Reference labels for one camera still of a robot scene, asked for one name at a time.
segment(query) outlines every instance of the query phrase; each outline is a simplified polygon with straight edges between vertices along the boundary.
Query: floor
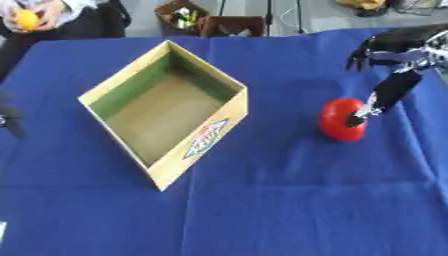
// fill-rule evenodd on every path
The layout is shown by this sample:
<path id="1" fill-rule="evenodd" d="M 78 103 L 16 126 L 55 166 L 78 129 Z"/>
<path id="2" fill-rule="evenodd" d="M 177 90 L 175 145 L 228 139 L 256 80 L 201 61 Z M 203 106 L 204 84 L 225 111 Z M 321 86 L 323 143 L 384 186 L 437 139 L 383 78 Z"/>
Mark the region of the floor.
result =
<path id="1" fill-rule="evenodd" d="M 146 37 L 160 35 L 154 9 L 168 0 L 121 0 L 133 17 L 127 35 Z M 192 0 L 195 4 L 218 15 L 221 1 L 226 1 L 226 16 L 264 16 L 267 0 Z M 431 16 L 389 14 L 378 18 L 358 18 L 351 9 L 340 6 L 335 0 L 301 0 L 302 25 L 308 33 L 340 28 L 391 27 L 446 22 L 448 9 L 435 11 Z M 296 35 L 299 29 L 296 0 L 273 0 L 274 24 L 272 36 Z"/>

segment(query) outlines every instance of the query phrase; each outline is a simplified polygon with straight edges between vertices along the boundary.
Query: hand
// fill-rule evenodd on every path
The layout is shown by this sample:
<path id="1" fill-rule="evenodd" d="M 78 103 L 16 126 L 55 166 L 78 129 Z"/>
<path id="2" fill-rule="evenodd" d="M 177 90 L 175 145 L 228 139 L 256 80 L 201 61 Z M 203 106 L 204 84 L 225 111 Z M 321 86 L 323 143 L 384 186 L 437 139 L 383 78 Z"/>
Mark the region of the hand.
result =
<path id="1" fill-rule="evenodd" d="M 9 8 L 3 19 L 5 26 L 13 32 L 22 32 L 16 22 L 16 10 Z"/>
<path id="2" fill-rule="evenodd" d="M 36 5 L 31 9 L 40 17 L 36 30 L 46 31 L 54 29 L 66 8 L 67 6 L 62 0 L 48 0 Z"/>

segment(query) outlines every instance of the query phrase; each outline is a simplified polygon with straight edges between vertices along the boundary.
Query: green box lining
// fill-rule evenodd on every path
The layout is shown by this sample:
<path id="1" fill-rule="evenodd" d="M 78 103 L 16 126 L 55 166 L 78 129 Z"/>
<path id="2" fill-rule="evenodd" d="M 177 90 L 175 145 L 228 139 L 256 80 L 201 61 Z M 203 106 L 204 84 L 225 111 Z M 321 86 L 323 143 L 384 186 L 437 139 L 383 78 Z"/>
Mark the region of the green box lining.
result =
<path id="1" fill-rule="evenodd" d="M 93 102 L 90 107 L 101 119 L 107 120 L 117 114 L 129 102 L 157 86 L 170 70 L 187 72 L 190 81 L 195 86 L 222 103 L 228 102 L 237 93 L 194 63 L 175 52 L 169 52 Z"/>

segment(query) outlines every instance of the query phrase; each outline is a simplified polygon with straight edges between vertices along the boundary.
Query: open box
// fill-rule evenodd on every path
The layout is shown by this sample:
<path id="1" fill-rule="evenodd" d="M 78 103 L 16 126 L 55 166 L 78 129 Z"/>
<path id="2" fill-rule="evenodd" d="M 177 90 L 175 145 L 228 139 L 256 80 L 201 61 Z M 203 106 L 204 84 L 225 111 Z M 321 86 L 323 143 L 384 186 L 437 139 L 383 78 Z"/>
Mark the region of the open box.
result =
<path id="1" fill-rule="evenodd" d="M 243 84 L 168 40 L 79 100 L 162 191 L 247 115 Z"/>
<path id="2" fill-rule="evenodd" d="M 209 16 L 205 18 L 203 27 L 201 28 L 202 37 L 228 36 L 223 33 L 220 28 L 225 29 L 228 33 L 238 34 L 247 29 L 250 36 L 264 35 L 264 19 L 261 16 L 240 17 L 240 16 Z"/>
<path id="3" fill-rule="evenodd" d="M 190 36 L 199 36 L 200 30 L 198 26 L 192 26 L 187 29 L 180 29 L 166 20 L 166 16 L 174 13 L 175 11 L 181 9 L 182 7 L 186 7 L 189 10 L 196 10 L 198 12 L 198 18 L 208 16 L 209 12 L 205 9 L 199 7 L 198 5 L 193 4 L 187 0 L 177 0 L 170 1 L 166 4 L 163 4 L 157 7 L 154 12 L 159 19 L 162 35 L 164 36 L 172 36 L 172 35 L 190 35 Z"/>

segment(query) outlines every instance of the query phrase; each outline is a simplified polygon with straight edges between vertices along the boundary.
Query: table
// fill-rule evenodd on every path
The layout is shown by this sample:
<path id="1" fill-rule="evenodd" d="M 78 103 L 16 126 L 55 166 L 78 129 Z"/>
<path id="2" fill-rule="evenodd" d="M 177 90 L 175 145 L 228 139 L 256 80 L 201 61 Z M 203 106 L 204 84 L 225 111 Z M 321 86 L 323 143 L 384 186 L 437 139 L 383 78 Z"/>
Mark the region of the table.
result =
<path id="1" fill-rule="evenodd" d="M 371 34 L 174 38 L 247 84 L 250 114 L 164 193 L 76 100 L 163 39 L 36 45 L 6 81 L 29 135 L 0 131 L 1 255 L 447 255 L 436 73 L 358 142 L 316 128 L 324 102 L 387 76 L 344 71 Z"/>

